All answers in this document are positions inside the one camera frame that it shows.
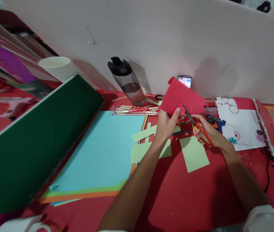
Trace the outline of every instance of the bundle of sticks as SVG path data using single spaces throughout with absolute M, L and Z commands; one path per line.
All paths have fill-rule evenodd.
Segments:
M 116 108 L 116 111 L 112 115 L 158 115 L 158 108 L 159 107 L 137 107 L 137 106 L 126 106 L 121 105 Z

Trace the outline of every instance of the white sleeve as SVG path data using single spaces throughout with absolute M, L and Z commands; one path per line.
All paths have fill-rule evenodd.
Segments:
M 272 206 L 257 206 L 249 213 L 243 232 L 257 231 L 274 231 L 274 208 Z

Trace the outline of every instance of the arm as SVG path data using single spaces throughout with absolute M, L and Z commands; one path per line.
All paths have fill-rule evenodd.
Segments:
M 213 126 L 211 126 L 203 116 L 192 115 L 192 117 L 195 117 L 201 121 L 203 128 L 209 134 L 214 146 L 221 149 L 236 192 L 246 213 L 250 213 L 251 210 L 257 206 L 269 205 L 263 190 L 259 187 L 256 180 L 244 166 L 242 160 L 238 157 L 233 146 L 228 142 L 228 140 Z M 193 132 L 199 141 L 204 145 L 204 140 L 206 140 L 206 138 L 203 133 L 201 133 L 199 129 L 193 129 Z
M 174 132 L 179 114 L 180 108 L 177 108 L 171 119 L 169 119 L 167 113 L 160 110 L 156 136 L 149 150 L 107 210 L 97 231 L 133 231 L 146 198 L 157 161 L 166 141 Z

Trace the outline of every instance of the red paper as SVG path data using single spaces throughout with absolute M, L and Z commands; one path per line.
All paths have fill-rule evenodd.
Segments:
M 250 98 L 234 98 L 234 100 L 240 110 L 255 110 L 253 101 Z
M 270 114 L 268 113 L 268 110 L 265 106 L 263 106 L 261 103 L 259 103 L 258 101 L 256 101 L 257 107 L 259 108 L 259 113 L 260 116 L 263 119 L 263 122 L 265 124 L 265 127 L 267 129 L 269 138 L 270 138 L 270 142 L 274 148 L 274 123 L 272 121 L 272 118 L 270 116 Z
M 180 100 L 184 103 L 190 114 L 205 113 L 205 99 L 195 93 L 192 89 L 186 87 L 176 78 L 172 77 L 168 83 L 171 83 L 162 104 L 159 109 L 173 115 L 177 107 L 181 107 L 180 115 L 185 112 Z

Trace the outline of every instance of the white wall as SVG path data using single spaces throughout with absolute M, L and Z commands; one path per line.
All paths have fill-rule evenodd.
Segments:
M 191 74 L 203 97 L 274 103 L 274 17 L 265 13 L 220 0 L 4 2 L 100 89 L 119 89 L 107 67 L 119 56 L 147 93 L 164 94 L 170 77 Z

